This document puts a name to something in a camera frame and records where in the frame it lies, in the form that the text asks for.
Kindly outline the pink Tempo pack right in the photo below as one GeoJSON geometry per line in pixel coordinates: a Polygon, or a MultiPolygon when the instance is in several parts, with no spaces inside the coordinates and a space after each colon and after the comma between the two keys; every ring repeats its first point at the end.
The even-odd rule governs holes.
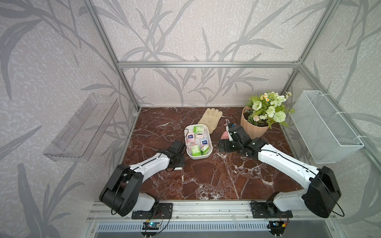
{"type": "Polygon", "coordinates": [[[208,138],[202,138],[202,139],[200,139],[200,144],[201,144],[201,148],[203,148],[204,146],[209,145],[208,138]]]}

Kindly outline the left controller board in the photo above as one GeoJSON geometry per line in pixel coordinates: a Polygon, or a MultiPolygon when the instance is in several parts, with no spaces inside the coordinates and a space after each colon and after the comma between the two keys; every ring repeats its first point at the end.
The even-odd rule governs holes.
{"type": "Polygon", "coordinates": [[[142,225],[143,231],[159,231],[161,222],[144,222],[142,225]]]}

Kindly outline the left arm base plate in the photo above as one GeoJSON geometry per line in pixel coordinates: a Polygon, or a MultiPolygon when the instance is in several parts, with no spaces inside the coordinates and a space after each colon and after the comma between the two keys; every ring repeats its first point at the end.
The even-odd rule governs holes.
{"type": "Polygon", "coordinates": [[[154,206],[149,211],[134,211],[132,214],[132,219],[134,220],[151,220],[151,219],[171,219],[173,212],[173,203],[159,202],[154,204],[154,206]]]}

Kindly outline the controller board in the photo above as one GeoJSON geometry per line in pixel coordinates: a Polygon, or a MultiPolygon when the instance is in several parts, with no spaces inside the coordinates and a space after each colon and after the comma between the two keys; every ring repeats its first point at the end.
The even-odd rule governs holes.
{"type": "Polygon", "coordinates": [[[159,231],[161,222],[144,222],[142,225],[143,231],[159,231]]]}
{"type": "Polygon", "coordinates": [[[283,221],[269,221],[267,224],[267,228],[270,230],[285,230],[287,227],[287,223],[283,221]]]}

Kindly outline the pink Tempo tissue pack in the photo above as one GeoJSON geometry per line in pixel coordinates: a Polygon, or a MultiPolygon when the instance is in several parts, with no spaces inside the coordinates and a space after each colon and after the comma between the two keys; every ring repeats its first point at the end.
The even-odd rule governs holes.
{"type": "Polygon", "coordinates": [[[188,133],[187,134],[187,145],[191,145],[191,144],[194,144],[194,143],[195,143],[194,133],[193,132],[188,133]]]}

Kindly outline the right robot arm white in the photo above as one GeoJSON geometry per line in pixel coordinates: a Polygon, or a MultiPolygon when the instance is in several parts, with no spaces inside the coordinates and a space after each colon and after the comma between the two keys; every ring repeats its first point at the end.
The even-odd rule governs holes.
{"type": "Polygon", "coordinates": [[[228,137],[218,143],[220,152],[240,152],[257,159],[286,174],[302,187],[292,192],[275,192],[265,202],[252,202],[254,217],[291,217],[292,211],[309,210],[318,217],[328,218],[338,205],[341,191],[330,168],[305,164],[259,137],[252,139],[242,126],[228,124],[226,132],[228,137]]]}

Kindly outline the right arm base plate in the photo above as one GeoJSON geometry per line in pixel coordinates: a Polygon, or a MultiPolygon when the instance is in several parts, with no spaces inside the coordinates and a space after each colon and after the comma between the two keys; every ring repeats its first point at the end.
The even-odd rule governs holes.
{"type": "Polygon", "coordinates": [[[253,200],[250,202],[250,208],[251,208],[253,218],[263,218],[263,219],[293,218],[293,214],[291,210],[282,212],[278,208],[276,208],[275,205],[271,202],[267,203],[267,202],[258,202],[253,200]]]}

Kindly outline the pink spray bottle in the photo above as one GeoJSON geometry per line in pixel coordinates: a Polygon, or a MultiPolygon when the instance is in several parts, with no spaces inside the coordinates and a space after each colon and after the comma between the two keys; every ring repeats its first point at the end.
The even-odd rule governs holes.
{"type": "Polygon", "coordinates": [[[228,139],[228,140],[230,140],[230,134],[229,134],[229,132],[228,132],[228,131],[225,131],[225,132],[222,134],[222,136],[221,136],[220,139],[228,139]]]}

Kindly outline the green tissue pack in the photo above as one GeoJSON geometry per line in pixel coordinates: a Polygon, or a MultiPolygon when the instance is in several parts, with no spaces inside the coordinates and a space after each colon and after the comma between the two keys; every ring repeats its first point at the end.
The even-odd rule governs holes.
{"type": "Polygon", "coordinates": [[[193,127],[193,132],[196,134],[203,134],[204,133],[204,126],[193,127]]]}
{"type": "Polygon", "coordinates": [[[204,145],[204,146],[200,149],[202,155],[208,154],[208,153],[209,153],[209,150],[210,150],[210,147],[209,147],[208,145],[204,145]]]}
{"type": "Polygon", "coordinates": [[[201,156],[201,149],[199,147],[199,145],[193,145],[190,147],[191,149],[191,153],[192,153],[192,156],[196,157],[196,156],[201,156]]]}

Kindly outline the beige work glove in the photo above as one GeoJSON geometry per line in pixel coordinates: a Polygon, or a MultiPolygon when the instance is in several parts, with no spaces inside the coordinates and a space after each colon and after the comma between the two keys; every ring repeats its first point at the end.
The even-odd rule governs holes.
{"type": "Polygon", "coordinates": [[[215,108],[207,108],[198,124],[203,124],[208,128],[210,134],[217,128],[218,123],[223,115],[222,111],[215,108]]]}

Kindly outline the artificial green white flowers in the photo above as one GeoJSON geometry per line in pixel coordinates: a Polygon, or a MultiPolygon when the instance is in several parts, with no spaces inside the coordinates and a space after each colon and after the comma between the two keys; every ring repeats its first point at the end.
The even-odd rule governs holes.
{"type": "Polygon", "coordinates": [[[287,108],[284,103],[292,97],[291,92],[279,95],[276,92],[266,92],[261,96],[252,96],[243,110],[244,119],[257,127],[272,128],[273,124],[288,127],[286,118],[294,110],[287,108]]]}

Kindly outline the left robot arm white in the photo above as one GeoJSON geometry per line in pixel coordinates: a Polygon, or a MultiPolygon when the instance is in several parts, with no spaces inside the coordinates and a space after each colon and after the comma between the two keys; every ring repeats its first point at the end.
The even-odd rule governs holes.
{"type": "Polygon", "coordinates": [[[130,212],[147,213],[153,218],[159,213],[159,200],[141,193],[142,184],[156,173],[185,165],[185,143],[175,140],[166,150],[133,165],[118,165],[99,195],[99,200],[111,209],[112,215],[122,217],[130,212]]]}

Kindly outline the terracotta flower pot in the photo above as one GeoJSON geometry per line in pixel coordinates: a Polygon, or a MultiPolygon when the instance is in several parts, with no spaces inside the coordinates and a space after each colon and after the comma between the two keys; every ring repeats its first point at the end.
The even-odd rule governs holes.
{"type": "Polygon", "coordinates": [[[243,129],[250,136],[251,139],[263,136],[267,132],[269,127],[258,127],[250,124],[244,116],[244,114],[248,112],[248,110],[249,108],[247,106],[242,110],[240,126],[243,127],[243,129]]]}

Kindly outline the clear acrylic wall shelf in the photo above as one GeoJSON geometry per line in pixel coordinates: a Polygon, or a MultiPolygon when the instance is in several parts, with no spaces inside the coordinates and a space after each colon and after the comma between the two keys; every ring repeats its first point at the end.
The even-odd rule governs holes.
{"type": "Polygon", "coordinates": [[[119,106],[117,97],[91,93],[43,155],[54,162],[88,162],[119,106]]]}

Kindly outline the aluminium front rail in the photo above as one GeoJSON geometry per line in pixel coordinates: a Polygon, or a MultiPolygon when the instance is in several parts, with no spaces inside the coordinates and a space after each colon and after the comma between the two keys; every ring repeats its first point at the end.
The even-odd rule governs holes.
{"type": "MultiPolygon", "coordinates": [[[[254,220],[250,200],[164,200],[173,204],[172,221],[228,221],[254,220]]],[[[132,213],[125,217],[112,215],[111,209],[101,202],[95,202],[87,222],[131,221],[132,213]]]]}

